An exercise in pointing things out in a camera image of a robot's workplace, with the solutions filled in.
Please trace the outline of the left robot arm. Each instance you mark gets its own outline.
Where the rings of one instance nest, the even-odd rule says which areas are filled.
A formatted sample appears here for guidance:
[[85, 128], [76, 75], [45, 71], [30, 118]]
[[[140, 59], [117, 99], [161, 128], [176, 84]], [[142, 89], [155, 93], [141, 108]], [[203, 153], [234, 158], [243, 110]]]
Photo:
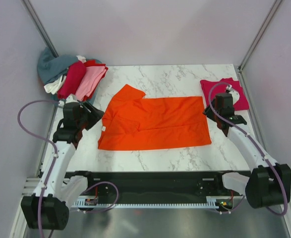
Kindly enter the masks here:
[[63, 117], [58, 122], [52, 140], [53, 146], [42, 177], [31, 195], [23, 196], [21, 208], [31, 229], [63, 230], [74, 201], [83, 193], [95, 191], [95, 182], [84, 176], [74, 176], [63, 183], [68, 164], [73, 157], [84, 130], [91, 129], [104, 115], [90, 103], [65, 103]]

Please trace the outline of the orange t shirt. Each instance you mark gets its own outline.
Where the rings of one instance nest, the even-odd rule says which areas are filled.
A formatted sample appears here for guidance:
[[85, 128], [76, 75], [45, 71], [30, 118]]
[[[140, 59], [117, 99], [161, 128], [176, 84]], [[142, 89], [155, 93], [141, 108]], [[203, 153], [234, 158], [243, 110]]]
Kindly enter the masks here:
[[202, 97], [146, 98], [124, 85], [102, 118], [98, 149], [144, 151], [211, 144]]

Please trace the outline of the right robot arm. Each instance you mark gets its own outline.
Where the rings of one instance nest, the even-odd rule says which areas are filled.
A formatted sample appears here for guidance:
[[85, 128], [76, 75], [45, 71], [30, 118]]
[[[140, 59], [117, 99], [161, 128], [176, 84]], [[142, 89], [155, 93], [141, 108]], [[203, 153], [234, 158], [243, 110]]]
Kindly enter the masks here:
[[245, 119], [235, 115], [232, 94], [217, 94], [203, 114], [236, 146], [251, 172], [250, 176], [239, 172], [223, 174], [214, 182], [214, 191], [219, 195], [236, 191], [246, 197], [252, 208], [283, 205], [284, 215], [291, 197], [291, 169], [272, 158], [250, 134]]

